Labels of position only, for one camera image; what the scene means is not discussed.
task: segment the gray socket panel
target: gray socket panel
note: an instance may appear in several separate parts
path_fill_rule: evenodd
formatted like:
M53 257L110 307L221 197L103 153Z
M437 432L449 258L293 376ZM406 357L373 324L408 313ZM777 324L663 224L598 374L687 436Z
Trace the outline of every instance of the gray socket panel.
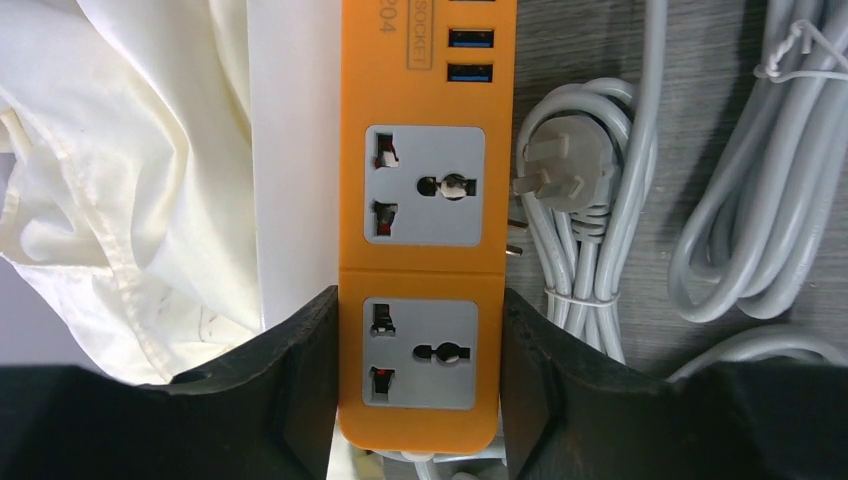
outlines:
M390 308L394 335L371 332L374 305ZM470 410L477 364L477 304L454 300L369 298L363 306L362 400L371 407ZM419 345L450 342L470 348L470 358L444 363L413 355ZM388 395L375 395L371 369L395 371Z
M391 134L399 165L376 168L377 135ZM365 133L365 238L371 243L473 247L483 231L486 136L476 127L373 125ZM418 192L418 181L459 174L477 181L475 196L451 201ZM375 201L397 204L391 236L376 233Z

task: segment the gray plug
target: gray plug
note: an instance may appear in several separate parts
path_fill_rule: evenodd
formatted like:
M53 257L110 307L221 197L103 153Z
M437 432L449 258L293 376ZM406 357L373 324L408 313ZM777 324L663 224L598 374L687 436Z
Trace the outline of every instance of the gray plug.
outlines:
M552 118L530 138L525 176L515 179L513 191L533 192L560 212L609 207L621 176L615 158L609 135L590 117Z

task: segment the power strip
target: power strip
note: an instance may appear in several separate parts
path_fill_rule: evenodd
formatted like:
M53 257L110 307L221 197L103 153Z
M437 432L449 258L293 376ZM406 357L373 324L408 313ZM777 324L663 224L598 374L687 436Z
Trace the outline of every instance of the power strip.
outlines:
M498 426L516 0L343 0L339 422L472 453Z

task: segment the orange plastic casing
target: orange plastic casing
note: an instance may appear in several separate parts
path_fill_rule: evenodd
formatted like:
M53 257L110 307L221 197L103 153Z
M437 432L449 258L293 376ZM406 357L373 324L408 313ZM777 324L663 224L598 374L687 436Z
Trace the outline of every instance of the orange plastic casing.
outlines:
M498 424L509 199L516 0L343 0L339 245L339 421L371 450L471 453ZM494 48L449 48L450 28L492 29ZM491 83L448 82L448 63L491 64ZM482 237L476 246L369 243L365 135L372 125L478 127L485 134ZM363 302L477 304L474 406L369 407L362 399Z

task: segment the cable tie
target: cable tie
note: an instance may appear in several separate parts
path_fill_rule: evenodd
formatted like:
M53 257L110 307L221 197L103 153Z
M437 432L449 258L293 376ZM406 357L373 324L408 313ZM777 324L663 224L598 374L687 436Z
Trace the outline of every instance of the cable tie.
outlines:
M754 69L754 76L770 80L773 83L783 83L793 78L824 78L848 82L848 73L841 72L797 70L787 74L781 73L780 62L795 47L799 39L801 40L801 53L803 55L809 55L813 51L813 41L815 41L827 50L827 53L835 58L843 69L848 70L848 58L845 58L842 52L837 50L833 43L809 20L798 20L789 27L789 35L775 47L766 64L757 65L757 68Z
M563 300L563 301L568 302L568 303L573 303L575 305L585 305L587 307L597 307L597 308L611 307L611 306L615 305L615 302L618 301L618 297L621 296L620 294L616 293L615 295L612 296L612 300L601 301L601 300L598 300L596 298L593 298L591 300L583 300L583 299L580 299L580 298L574 298L570 295L563 295L561 293L558 293L556 290L554 290L552 288L546 288L545 293L547 293L548 295L550 295L554 298L558 298L558 299Z

